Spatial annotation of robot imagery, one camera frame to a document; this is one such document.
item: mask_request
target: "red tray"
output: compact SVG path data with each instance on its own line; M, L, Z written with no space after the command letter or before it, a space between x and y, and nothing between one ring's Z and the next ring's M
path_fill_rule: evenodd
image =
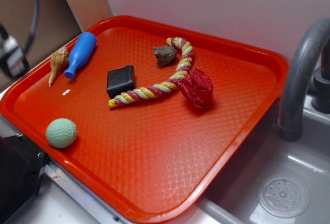
M97 47L73 80L62 74L49 87L48 58L6 92L0 112L127 219L174 218L196 202L279 96L288 65L270 51L133 17L107 19L89 32ZM176 63L159 68L152 49L167 37L194 47L192 68L213 81L211 107L196 109L175 91L110 109L109 70L134 65L137 87L173 75ZM62 150L45 137L57 118L78 129Z

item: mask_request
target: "black cube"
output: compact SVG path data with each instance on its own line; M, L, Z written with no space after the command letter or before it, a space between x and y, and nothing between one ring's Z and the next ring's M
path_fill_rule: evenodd
M132 65L108 71L107 92L111 99L133 89L135 89L135 73Z

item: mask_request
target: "blue plastic bottle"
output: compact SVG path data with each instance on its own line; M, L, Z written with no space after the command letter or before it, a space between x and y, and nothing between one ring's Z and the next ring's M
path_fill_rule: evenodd
M65 77L74 78L76 70L88 62L95 46L95 35L89 32L80 35L69 55L69 68L64 72Z

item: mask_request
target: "tray rim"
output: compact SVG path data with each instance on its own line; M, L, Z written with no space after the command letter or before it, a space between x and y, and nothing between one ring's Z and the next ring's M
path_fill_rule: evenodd
M52 149L49 146L43 148L47 153L51 152L54 157L52 157L55 161L59 162L60 165L63 166L69 173L79 179L82 183L84 183L87 187L89 187L92 191L94 191L98 196L100 196L103 200L105 200L109 205L115 208L118 212L123 214L127 219L134 222L141 223L155 223L155 222L164 222L170 220L183 212L187 211L192 207L192 205L199 199L202 193L206 190L208 185L213 181L213 179L220 173L223 166L229 161L229 159L233 156L235 151L242 145L244 140L247 138L249 133L253 130L253 128L257 125L260 119L264 116L267 110L271 107L271 105L276 101L278 96L280 95L285 79L288 71L288 64L285 61L284 57L281 55L268 51L265 49L261 49L258 47L254 47L251 45L246 45L243 43L218 38L202 33L198 33L195 31L190 31L178 27L173 27L166 24L160 24L153 21L148 21L140 18L135 18L131 16L116 16L100 21L99 23L93 25L87 31L95 34L96 36L102 33L103 31L117 27L117 25L125 24L125 27L141 30L141 31L149 31L161 34L164 36L166 34L168 37L184 37L191 42L191 44L198 44L203 41L203 43L207 42L209 45L209 49L214 45L220 45L222 48L226 48L228 56L233 56L237 58L235 55L239 53L246 54L245 60L249 61L249 56L254 57L254 63L257 61L261 66L265 66L269 68L274 75L276 76L277 83L271 93L265 98L263 103L257 108L252 117L248 120L248 122L242 127L241 131L238 135L230 142L228 147L224 150L221 156L217 159L214 165L208 170L208 172L203 176L198 185L194 188L194 190L189 194L189 196L177 207L168 210L162 213L148 213L140 210L137 206L133 205L127 199L124 199L119 193L118 196L116 192L109 192L109 186L106 185L102 180L98 177L93 176L90 173L86 173L83 170L78 169L75 165L78 163L74 158L71 158L71 161L68 161L68 157L61 153L60 150ZM73 46L76 42L77 38L72 40L67 44L69 48ZM0 113L12 124L15 124L19 130L21 130L24 134L28 134L29 138L32 140L44 140L44 138L37 134L37 132L33 132L30 130L26 123L20 119L20 117L16 116L13 111L13 104L18 96L25 92L31 85L35 84L40 77L43 77L50 71L50 67L46 67L45 65L49 63L50 57L44 60L44 62L40 63L37 67L32 69L28 74L26 74L23 78L14 83L4 94L0 101ZM89 183L86 182L86 178L91 178L94 182ZM107 196L107 199L116 198L116 202L107 201L104 199Z

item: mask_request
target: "green ball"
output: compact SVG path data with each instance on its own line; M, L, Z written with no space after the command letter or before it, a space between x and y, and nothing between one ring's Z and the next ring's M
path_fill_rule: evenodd
M76 139L77 126L69 119L56 119L48 126L46 136L53 147L66 148Z

